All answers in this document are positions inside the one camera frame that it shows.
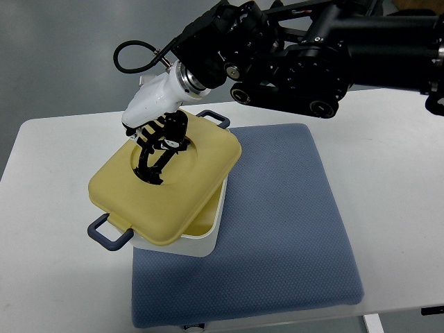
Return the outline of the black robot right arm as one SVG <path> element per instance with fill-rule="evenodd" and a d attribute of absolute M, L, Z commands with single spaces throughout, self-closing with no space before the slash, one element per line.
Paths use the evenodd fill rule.
<path fill-rule="evenodd" d="M 243 105 L 329 119 L 353 85 L 416 91 L 443 114 L 443 16 L 430 9 L 382 14 L 379 1 L 220 1 L 163 49 L 176 61 L 147 80 L 123 125 L 135 129 L 227 79 Z"/>

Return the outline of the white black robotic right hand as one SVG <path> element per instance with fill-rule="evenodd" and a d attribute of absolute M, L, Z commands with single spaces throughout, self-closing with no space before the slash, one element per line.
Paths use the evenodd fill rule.
<path fill-rule="evenodd" d="M 149 76 L 128 104 L 121 122 L 127 136 L 138 146 L 143 146 L 142 128 L 165 113 L 173 113 L 184 103 L 202 99 L 211 92 L 186 69 L 179 60 L 165 73 Z"/>

